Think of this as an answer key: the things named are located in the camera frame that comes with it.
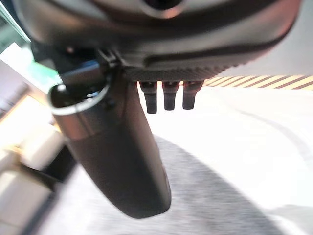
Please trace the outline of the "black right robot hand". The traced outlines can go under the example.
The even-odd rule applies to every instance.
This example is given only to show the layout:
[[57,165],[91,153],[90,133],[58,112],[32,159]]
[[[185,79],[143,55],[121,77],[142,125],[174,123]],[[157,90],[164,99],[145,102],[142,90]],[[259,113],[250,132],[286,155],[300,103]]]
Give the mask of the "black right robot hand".
[[15,0],[39,63],[61,84],[47,102],[74,158],[137,219],[166,212],[171,189],[146,119],[157,84],[173,110],[194,108],[205,80],[280,43],[299,0]]

